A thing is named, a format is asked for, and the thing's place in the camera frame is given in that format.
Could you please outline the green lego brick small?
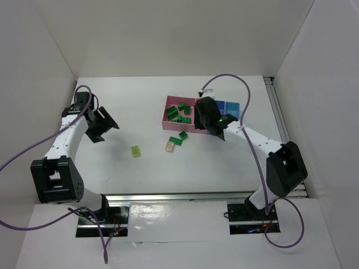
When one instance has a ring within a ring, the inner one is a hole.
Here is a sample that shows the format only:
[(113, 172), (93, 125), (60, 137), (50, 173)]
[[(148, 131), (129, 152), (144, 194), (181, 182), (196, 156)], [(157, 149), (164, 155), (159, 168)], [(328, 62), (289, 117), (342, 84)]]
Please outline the green lego brick small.
[(191, 124), (192, 120), (189, 117), (183, 117), (182, 118), (182, 123)]

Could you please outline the green long lego brick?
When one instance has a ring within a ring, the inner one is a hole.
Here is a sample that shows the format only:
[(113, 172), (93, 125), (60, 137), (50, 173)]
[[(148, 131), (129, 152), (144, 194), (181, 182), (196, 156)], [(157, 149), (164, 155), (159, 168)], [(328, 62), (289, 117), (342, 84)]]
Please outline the green long lego brick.
[(173, 113), (167, 114), (167, 119), (168, 119), (169, 121), (172, 121), (172, 120), (174, 120), (175, 118), (177, 118), (177, 116), (178, 116), (178, 111), (175, 111), (175, 112), (173, 112)]

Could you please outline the lime lego brick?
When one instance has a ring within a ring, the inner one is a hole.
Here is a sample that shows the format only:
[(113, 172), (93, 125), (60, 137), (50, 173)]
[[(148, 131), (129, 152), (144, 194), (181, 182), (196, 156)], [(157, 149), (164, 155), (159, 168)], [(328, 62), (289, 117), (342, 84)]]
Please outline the lime lego brick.
[(133, 157), (140, 157), (141, 156), (140, 148), (138, 146), (132, 146), (131, 151), (132, 151), (132, 156)]

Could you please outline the tan lego brick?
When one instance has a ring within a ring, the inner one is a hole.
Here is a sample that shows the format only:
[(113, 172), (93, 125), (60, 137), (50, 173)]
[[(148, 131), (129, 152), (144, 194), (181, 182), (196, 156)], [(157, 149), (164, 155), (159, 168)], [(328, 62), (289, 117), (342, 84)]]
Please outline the tan lego brick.
[(172, 152), (174, 148), (174, 142), (168, 141), (165, 147), (166, 152)]

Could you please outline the large pink container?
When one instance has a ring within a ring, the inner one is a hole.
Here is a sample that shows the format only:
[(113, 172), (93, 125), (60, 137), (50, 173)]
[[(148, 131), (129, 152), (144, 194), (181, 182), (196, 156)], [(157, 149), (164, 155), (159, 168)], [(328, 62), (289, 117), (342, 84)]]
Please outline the large pink container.
[(168, 95), (162, 119), (162, 128), (169, 131), (195, 133), (195, 98)]

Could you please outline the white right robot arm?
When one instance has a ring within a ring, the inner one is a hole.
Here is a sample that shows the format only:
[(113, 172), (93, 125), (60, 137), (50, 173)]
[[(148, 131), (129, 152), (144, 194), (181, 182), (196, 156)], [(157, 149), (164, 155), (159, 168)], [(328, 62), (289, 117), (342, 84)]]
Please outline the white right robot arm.
[(269, 205), (286, 197), (302, 183), (308, 172), (297, 144), (272, 140), (243, 124), (242, 119), (222, 114), (209, 96), (196, 101), (195, 128), (206, 129), (212, 136), (253, 154), (261, 186), (245, 200), (250, 214), (268, 212)]

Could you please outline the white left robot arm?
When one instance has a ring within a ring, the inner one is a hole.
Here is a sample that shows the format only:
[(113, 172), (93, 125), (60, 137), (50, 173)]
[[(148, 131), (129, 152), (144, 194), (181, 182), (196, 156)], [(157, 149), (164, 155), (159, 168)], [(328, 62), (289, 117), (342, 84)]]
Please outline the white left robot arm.
[(103, 222), (111, 214), (105, 195), (85, 188), (75, 165), (75, 157), (84, 135), (92, 143), (104, 141), (102, 134), (119, 129), (104, 107), (92, 108), (81, 117), (84, 105), (71, 105), (62, 112), (61, 130), (49, 151), (30, 165), (38, 199), (41, 203), (73, 204), (91, 209)]

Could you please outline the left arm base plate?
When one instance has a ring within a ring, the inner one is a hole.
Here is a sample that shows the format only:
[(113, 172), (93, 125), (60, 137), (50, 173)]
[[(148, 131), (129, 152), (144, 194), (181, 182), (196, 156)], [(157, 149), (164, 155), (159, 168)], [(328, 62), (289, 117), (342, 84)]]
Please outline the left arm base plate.
[[(109, 207), (106, 217), (98, 216), (99, 224), (103, 237), (127, 237), (128, 218), (130, 213), (129, 205)], [(95, 219), (88, 213), (81, 211), (76, 213), (79, 217), (76, 228), (77, 238), (97, 238), (100, 237)]]

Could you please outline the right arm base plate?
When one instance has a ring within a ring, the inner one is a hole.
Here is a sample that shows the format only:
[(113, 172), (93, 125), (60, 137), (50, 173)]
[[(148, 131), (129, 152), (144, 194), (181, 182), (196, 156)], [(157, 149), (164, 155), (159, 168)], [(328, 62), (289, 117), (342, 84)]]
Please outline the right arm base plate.
[(223, 216), (229, 221), (230, 235), (279, 233), (280, 226), (275, 206), (270, 207), (269, 214), (264, 210), (249, 213), (244, 203), (227, 204), (227, 211)]

